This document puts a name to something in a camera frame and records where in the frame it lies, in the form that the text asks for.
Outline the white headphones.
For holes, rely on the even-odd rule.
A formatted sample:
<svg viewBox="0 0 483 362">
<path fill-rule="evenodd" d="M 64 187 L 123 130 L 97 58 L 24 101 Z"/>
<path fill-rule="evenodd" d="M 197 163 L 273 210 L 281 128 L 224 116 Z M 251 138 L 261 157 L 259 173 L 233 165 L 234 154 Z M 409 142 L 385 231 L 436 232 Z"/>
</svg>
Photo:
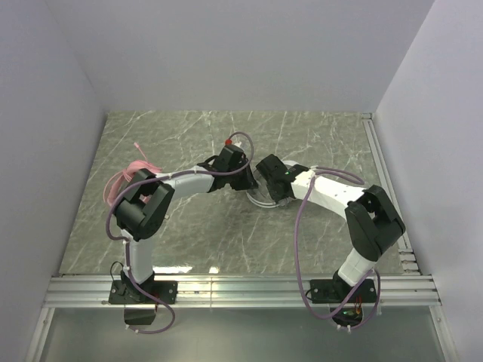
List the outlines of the white headphones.
<svg viewBox="0 0 483 362">
<path fill-rule="evenodd" d="M 296 179 L 297 176 L 308 170 L 308 167 L 298 164 L 297 162 L 289 161 L 288 163 L 284 163 L 276 155 L 270 154 L 256 165 L 256 170 L 253 172 L 253 175 L 257 180 L 259 187 L 257 189 L 247 190 L 247 197 L 253 204 L 262 208 L 272 209 L 283 207 L 292 200 L 283 200 L 280 204 L 276 204 L 270 198 L 265 178 L 292 176 Z"/>
</svg>

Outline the pink headphones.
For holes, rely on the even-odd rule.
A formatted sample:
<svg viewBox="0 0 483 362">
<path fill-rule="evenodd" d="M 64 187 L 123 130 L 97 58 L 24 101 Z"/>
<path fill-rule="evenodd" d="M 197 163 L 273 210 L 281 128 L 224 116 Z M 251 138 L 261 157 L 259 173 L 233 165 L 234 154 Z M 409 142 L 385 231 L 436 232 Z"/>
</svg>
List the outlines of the pink headphones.
<svg viewBox="0 0 483 362">
<path fill-rule="evenodd" d="M 132 161 L 126 168 L 115 173 L 106 183 L 103 189 L 103 202 L 108 206 L 112 206 L 113 202 L 117 198 L 118 194 L 121 191 L 122 186 L 127 185 L 134 177 L 134 174 L 146 168 L 152 173 L 161 173 L 162 169 L 160 167 L 156 167 L 154 164 L 149 162 L 148 158 L 146 157 L 145 153 L 141 149 L 138 143 L 134 143 L 136 149 L 140 152 L 143 156 L 143 159 L 137 159 Z"/>
</svg>

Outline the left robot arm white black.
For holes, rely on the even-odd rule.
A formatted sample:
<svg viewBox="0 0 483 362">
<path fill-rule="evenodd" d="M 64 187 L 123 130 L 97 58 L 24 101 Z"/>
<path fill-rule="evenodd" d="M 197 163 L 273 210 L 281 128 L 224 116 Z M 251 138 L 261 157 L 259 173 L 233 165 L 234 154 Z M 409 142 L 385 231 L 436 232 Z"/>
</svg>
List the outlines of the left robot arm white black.
<svg viewBox="0 0 483 362">
<path fill-rule="evenodd" d="M 121 229 L 119 239 L 125 246 L 123 276 L 143 284 L 154 275 L 150 238 L 161 228 L 172 201 L 226 185 L 236 191 L 258 188 L 250 158 L 238 146 L 226 145 L 219 155 L 176 173 L 137 171 L 109 212 Z"/>
</svg>

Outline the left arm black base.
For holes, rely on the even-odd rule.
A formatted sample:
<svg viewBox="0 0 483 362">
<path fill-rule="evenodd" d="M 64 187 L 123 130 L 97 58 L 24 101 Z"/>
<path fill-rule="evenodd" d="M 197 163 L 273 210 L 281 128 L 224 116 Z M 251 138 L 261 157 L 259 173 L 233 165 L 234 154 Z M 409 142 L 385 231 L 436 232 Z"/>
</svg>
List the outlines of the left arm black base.
<svg viewBox="0 0 483 362">
<path fill-rule="evenodd" d="M 150 279 L 140 285 L 150 296 L 173 305 L 177 298 L 176 281 L 155 281 Z M 108 298 L 109 305 L 124 307 L 124 321 L 128 326 L 148 327 L 157 315 L 159 302 L 141 293 L 129 278 L 114 280 Z"/>
</svg>

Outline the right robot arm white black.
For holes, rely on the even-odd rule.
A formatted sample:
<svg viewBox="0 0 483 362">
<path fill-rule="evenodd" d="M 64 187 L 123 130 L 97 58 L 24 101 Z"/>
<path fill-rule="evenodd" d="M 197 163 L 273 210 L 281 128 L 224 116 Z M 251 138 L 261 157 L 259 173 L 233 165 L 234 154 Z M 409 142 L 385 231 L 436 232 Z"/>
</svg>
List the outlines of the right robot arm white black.
<svg viewBox="0 0 483 362">
<path fill-rule="evenodd" d="M 310 202 L 346 220 L 352 249 L 336 278 L 354 287 L 405 233 L 406 226 L 386 191 L 346 171 L 306 167 L 269 155 L 256 166 L 275 203 Z"/>
</svg>

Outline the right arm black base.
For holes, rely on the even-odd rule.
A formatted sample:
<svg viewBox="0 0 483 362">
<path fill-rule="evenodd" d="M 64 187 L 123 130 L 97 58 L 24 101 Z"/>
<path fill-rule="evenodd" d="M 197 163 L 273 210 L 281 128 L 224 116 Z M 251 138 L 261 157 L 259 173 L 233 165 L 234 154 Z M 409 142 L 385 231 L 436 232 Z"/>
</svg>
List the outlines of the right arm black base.
<svg viewBox="0 0 483 362">
<path fill-rule="evenodd" d="M 363 306 L 365 304 L 373 304 L 368 319 L 378 312 L 380 304 L 379 287 L 380 280 L 377 280 L 377 284 L 375 284 L 369 278 L 365 278 L 351 287 L 339 278 L 338 274 L 335 274 L 331 280 L 310 280 L 305 297 L 314 305 L 334 305 L 333 308 L 330 308 L 330 313 L 333 314 L 331 320 L 337 327 L 349 330 L 364 323 Z"/>
</svg>

